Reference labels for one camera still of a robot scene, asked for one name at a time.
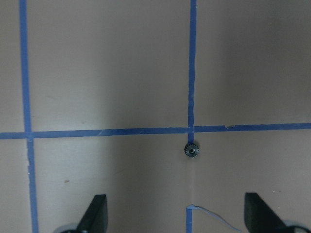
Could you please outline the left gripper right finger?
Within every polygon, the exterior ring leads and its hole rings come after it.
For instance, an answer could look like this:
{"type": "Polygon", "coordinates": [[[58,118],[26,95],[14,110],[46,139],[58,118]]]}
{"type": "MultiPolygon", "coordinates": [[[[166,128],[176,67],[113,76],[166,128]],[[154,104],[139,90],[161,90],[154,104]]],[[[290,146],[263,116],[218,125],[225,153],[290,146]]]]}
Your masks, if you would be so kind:
{"type": "Polygon", "coordinates": [[[244,223],[250,233],[291,232],[257,193],[244,195],[244,223]]]}

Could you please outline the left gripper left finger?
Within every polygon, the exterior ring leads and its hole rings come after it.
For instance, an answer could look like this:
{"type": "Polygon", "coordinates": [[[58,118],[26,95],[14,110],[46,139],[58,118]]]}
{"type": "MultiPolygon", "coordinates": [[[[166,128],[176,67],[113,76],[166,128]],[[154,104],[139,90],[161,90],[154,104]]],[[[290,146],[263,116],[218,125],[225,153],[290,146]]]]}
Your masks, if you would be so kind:
{"type": "Polygon", "coordinates": [[[108,227],[106,194],[95,195],[88,209],[80,220],[78,233],[105,233],[108,227]]]}

